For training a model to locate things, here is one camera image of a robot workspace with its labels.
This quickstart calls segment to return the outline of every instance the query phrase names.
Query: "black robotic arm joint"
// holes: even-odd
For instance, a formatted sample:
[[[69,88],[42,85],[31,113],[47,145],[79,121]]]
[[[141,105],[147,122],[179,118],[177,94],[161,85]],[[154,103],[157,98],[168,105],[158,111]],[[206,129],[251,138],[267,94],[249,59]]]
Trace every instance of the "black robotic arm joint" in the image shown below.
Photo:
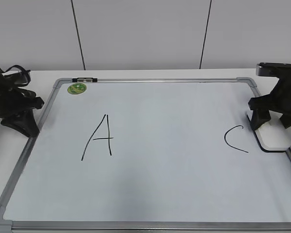
[[[20,72],[4,75],[17,68]],[[39,129],[34,120],[33,109],[41,109],[44,102],[36,93],[19,87],[31,81],[30,70],[14,65],[3,71],[0,68],[0,118],[1,124],[10,127],[27,137],[36,137]]]
[[[251,98],[248,102],[253,110],[251,128],[258,129],[267,122],[266,111],[282,113],[280,118],[285,128],[291,126],[291,64],[284,63],[259,63],[257,65],[258,76],[278,77],[278,83],[270,94]]]

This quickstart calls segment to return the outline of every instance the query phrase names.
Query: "black marker writing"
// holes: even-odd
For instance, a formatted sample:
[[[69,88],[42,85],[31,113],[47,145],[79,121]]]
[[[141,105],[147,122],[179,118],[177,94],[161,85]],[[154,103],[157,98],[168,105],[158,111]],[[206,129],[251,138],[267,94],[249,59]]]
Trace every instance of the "black marker writing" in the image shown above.
[[[101,140],[101,139],[107,139],[108,140],[108,145],[109,145],[109,153],[110,155],[112,155],[112,152],[111,152],[111,147],[110,147],[110,139],[112,139],[113,137],[110,137],[110,127],[109,127],[109,115],[105,114],[101,120],[101,122],[99,123],[99,125],[97,126],[97,128],[94,130],[94,132],[92,133],[92,135],[90,136],[90,138],[88,139],[86,145],[85,145],[85,148],[84,148],[84,151],[83,151],[83,155],[82,155],[82,158],[81,158],[81,161],[83,161],[84,159],[84,156],[85,156],[85,152],[86,152],[86,149],[88,147],[88,144],[89,142],[91,141],[92,137],[94,136],[94,134],[96,133],[96,131],[99,129],[99,127],[101,126],[102,122],[104,121],[105,117],[107,116],[107,125],[108,125],[108,137],[101,137],[101,138],[94,138],[94,140]]]
[[[226,140],[226,135],[228,134],[228,132],[230,132],[231,130],[233,130],[233,129],[237,128],[237,127],[241,127],[241,128],[243,129],[243,126],[242,126],[242,125],[237,125],[237,126],[231,128],[231,129],[229,129],[229,130],[224,134],[224,140],[225,140],[225,142],[226,142],[226,144],[227,144],[228,146],[230,146],[230,147],[232,147],[232,148],[234,148],[234,149],[237,149],[237,150],[243,151],[243,152],[245,152],[245,153],[249,153],[249,152],[247,152],[247,151],[245,151],[245,150],[242,150],[242,149],[236,148],[236,147],[234,147],[234,146],[231,146],[231,145],[227,142],[227,140]]]

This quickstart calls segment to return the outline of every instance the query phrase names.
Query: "table surface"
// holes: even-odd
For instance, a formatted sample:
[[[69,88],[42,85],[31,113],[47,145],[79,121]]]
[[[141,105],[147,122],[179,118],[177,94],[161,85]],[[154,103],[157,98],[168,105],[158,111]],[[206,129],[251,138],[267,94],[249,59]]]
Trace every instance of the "table surface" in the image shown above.
[[[28,89],[33,90],[44,101],[47,100],[54,82],[59,78],[94,77],[119,79],[172,79],[172,78],[253,78],[261,94],[268,94],[278,81],[272,77],[257,77],[255,69],[190,69],[190,70],[96,70],[96,71],[32,71],[32,82]],[[41,110],[35,110],[38,119]],[[291,137],[291,127],[287,129]],[[27,142],[20,133],[0,125],[0,195]]]

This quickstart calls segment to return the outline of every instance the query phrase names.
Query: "whiteboard surface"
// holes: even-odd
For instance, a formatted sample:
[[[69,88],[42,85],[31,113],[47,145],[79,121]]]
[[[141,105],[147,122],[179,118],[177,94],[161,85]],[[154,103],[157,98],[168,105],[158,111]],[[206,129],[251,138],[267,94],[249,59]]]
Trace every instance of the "whiteboard surface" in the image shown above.
[[[63,84],[6,207],[22,221],[291,221],[291,163],[264,153],[246,83]],[[108,140],[91,140],[109,115]],[[227,141],[224,134],[236,125]],[[106,120],[93,138],[108,137]]]

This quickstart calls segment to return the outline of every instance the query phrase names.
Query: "green sticker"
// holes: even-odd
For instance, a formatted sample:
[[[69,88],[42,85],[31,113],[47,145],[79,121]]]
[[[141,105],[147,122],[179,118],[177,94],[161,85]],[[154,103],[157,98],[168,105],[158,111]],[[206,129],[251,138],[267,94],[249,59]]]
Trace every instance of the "green sticker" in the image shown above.
[[[82,83],[75,83],[68,87],[68,92],[72,95],[81,94],[86,91],[86,85]]]

